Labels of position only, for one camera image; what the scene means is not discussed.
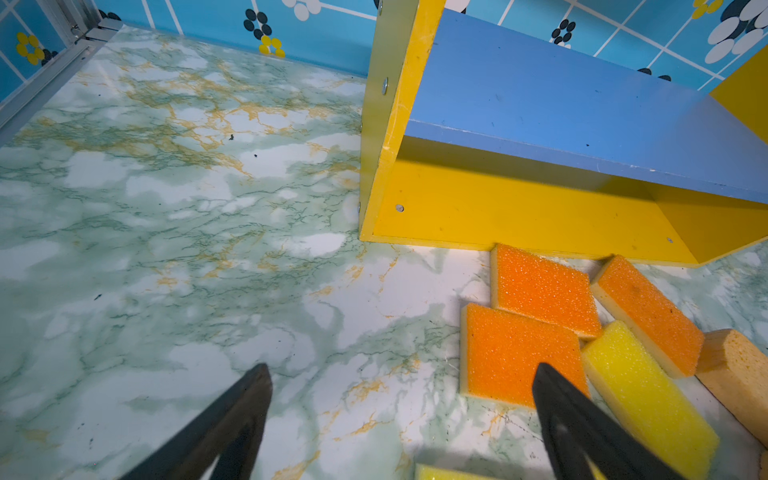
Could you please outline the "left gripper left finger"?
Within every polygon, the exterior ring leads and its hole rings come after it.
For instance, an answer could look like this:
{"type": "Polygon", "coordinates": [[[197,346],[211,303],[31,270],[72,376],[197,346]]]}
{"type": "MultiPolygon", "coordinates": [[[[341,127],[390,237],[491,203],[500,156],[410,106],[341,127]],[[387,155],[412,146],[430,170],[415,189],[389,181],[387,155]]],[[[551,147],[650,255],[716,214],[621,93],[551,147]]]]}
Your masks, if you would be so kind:
{"type": "Polygon", "coordinates": [[[125,479],[251,477],[264,434],[273,384],[266,364],[255,365],[125,479]]]}

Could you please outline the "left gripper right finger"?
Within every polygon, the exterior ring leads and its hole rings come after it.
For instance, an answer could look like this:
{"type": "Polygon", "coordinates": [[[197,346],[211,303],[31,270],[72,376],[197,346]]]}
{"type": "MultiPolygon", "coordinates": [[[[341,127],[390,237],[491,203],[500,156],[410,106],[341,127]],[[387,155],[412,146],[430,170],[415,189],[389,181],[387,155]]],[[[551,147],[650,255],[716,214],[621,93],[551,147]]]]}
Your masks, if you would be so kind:
{"type": "Polygon", "coordinates": [[[679,479],[681,475],[634,440],[548,363],[538,365],[532,393],[555,477],[679,479]]]}

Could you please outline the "yellow sponge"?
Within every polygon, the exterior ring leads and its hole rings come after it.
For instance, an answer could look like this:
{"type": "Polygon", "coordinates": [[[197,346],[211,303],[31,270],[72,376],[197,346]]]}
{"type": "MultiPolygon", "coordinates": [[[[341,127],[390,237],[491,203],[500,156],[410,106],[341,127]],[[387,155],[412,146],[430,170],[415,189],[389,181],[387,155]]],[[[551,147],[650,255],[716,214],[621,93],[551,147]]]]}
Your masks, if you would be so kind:
{"type": "Polygon", "coordinates": [[[431,465],[417,464],[414,480],[495,480],[492,477],[439,468],[431,465]]]}
{"type": "Polygon", "coordinates": [[[629,328],[614,321],[582,350],[584,370],[619,423],[686,479],[706,479],[720,439],[629,328]]]}

